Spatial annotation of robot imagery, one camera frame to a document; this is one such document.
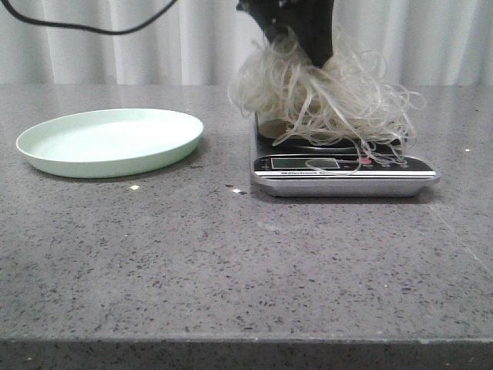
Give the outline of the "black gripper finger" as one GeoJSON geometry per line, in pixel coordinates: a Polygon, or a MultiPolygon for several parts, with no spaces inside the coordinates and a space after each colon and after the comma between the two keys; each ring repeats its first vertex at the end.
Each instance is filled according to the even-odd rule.
{"type": "Polygon", "coordinates": [[[247,13],[260,27],[267,41],[274,42],[290,34],[291,27],[282,20],[281,13],[292,4],[288,0],[239,0],[236,10],[247,13]]]}
{"type": "Polygon", "coordinates": [[[323,67],[333,55],[334,1],[288,1],[284,9],[287,11],[287,24],[311,63],[323,67]]]}

